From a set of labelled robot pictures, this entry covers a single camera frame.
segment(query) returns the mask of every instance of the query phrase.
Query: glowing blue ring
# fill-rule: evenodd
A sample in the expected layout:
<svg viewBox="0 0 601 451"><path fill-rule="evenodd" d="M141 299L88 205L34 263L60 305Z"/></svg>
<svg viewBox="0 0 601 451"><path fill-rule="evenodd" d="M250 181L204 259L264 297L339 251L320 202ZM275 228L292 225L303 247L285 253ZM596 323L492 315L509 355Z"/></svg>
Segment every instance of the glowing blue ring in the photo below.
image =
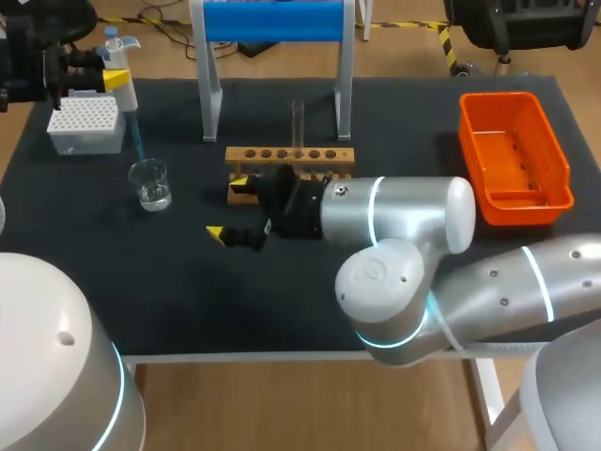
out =
<svg viewBox="0 0 601 451"><path fill-rule="evenodd" d="M551 297L548 295L547 282L545 282L545 277L543 277L543 273L538 267L536 258L534 258L534 255L532 254L532 251L528 248L528 246L522 246L522 251L524 251L524 254L526 254L526 257L530 262L530 266L532 266L532 270L534 271L534 275L536 276L538 286L541 288L541 293L543 294L543 301L545 302L545 309L547 310L547 321L551 322L555 319L555 312L553 312L553 303L551 302Z"/></svg>
<svg viewBox="0 0 601 451"><path fill-rule="evenodd" d="M94 446L92 448L92 451L99 451L102 448L102 446L104 445L104 442L106 442L106 439L108 439L109 435L111 434L111 431L115 427L116 419L119 416L119 412L121 411L121 405L123 404L123 395L125 392L125 369L123 368L123 361L121 360L119 351L116 350L115 344L113 344L113 349L115 350L116 359L119 362L119 377L121 380L121 385L119 388L119 397L117 398L117 401L116 401L116 406L115 406L115 411L113 412L113 417L111 418L111 421L109 421L109 426L106 427L106 430L100 437L100 440L98 440L98 443L96 443L96 446Z"/></svg>
<svg viewBox="0 0 601 451"><path fill-rule="evenodd" d="M424 310L424 317L422 318L422 322L420 322L420 325L417 326L417 329L415 331L413 331L413 334L411 334L410 336L408 336L407 338L405 338L401 341L397 341L396 343L390 343L387 345L369 341L366 338L363 338L361 336L361 334L359 334L357 331L355 331L355 334L357 334L357 336L363 343L365 343L368 346L371 346L372 348L378 348L381 350L390 350L392 348L398 348L399 346L406 345L409 341L411 341L413 338L415 338L418 335L418 333L422 330L422 328L424 327L424 324L427 319L428 319L428 311Z"/></svg>
<svg viewBox="0 0 601 451"><path fill-rule="evenodd" d="M376 204L378 186L383 180L384 177L378 177L376 179L369 192L369 203L367 204L367 229L369 230L369 238L374 246L378 244L378 241L376 240L376 230L374 229L374 205Z"/></svg>

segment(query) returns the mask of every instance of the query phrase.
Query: wooden floor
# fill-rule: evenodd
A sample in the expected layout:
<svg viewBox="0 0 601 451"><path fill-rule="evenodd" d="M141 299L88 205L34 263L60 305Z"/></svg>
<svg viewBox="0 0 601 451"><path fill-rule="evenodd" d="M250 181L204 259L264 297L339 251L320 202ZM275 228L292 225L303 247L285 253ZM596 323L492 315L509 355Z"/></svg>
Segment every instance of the wooden floor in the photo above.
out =
<svg viewBox="0 0 601 451"><path fill-rule="evenodd" d="M134 16L138 0L93 1L100 16ZM189 20L186 5L165 17ZM444 20L442 0L375 0L374 22ZM194 78L183 48L143 25L119 26L143 49L131 53L136 77ZM513 71L555 75L598 162L601 162L601 31L578 52L551 49L513 54ZM459 60L492 69L495 56L474 48L460 29L452 43ZM101 27L80 47L98 45ZM336 46L281 44L249 60L219 62L222 77L332 77ZM359 77L440 77L448 71L436 33L375 29L357 41ZM0 116L0 177L19 138L29 105ZM523 360L500 365L503 394L516 389ZM464 366L428 362L390 369L373 362L155 365L144 392L147 451L444 450L482 448ZM527 444L521 449L529 449Z"/></svg>

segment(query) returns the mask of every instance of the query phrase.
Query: blue padded bar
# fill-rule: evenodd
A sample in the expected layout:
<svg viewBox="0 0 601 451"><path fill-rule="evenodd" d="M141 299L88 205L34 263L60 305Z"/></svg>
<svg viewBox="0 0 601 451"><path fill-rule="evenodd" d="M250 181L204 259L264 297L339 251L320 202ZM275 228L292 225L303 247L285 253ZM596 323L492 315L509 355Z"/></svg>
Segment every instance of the blue padded bar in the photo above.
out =
<svg viewBox="0 0 601 451"><path fill-rule="evenodd" d="M343 2L205 2L207 41L342 40Z"/></svg>

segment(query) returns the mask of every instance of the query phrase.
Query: test tube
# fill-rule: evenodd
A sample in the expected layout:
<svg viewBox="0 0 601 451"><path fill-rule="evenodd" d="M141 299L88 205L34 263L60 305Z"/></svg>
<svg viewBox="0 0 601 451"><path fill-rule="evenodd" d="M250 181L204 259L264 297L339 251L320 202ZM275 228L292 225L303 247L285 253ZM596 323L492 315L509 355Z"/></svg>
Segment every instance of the test tube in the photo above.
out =
<svg viewBox="0 0 601 451"><path fill-rule="evenodd" d="M304 101L292 102L292 152L294 158L302 157L304 136Z"/></svg>

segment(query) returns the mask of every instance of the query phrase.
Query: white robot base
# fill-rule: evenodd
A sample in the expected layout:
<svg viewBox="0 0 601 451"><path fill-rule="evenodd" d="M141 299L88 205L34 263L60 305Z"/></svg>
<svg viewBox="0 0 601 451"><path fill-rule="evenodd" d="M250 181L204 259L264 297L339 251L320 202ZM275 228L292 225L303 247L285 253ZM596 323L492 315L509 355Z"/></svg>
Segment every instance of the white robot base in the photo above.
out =
<svg viewBox="0 0 601 451"><path fill-rule="evenodd" d="M142 397L82 291L17 254L0 288L0 450L142 450Z"/></svg>

